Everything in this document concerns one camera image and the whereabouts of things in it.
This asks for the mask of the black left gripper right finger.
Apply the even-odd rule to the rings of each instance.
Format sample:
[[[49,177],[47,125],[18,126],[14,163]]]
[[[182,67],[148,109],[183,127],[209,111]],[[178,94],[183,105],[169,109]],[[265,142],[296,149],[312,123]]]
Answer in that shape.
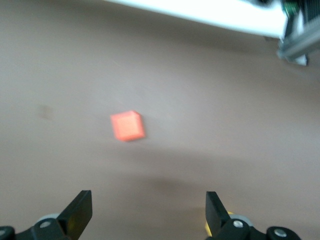
[[[294,231],[271,226],[265,233],[239,217],[231,217],[215,191],[208,191],[205,199],[205,218],[211,236],[208,240],[299,240]]]

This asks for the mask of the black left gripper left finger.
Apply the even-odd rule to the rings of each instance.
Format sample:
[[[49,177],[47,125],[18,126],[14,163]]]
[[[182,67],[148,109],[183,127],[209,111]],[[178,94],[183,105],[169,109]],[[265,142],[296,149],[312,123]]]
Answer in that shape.
[[[47,217],[16,233],[12,226],[0,227],[2,240],[78,240],[93,215],[92,191],[82,190],[56,217]]]

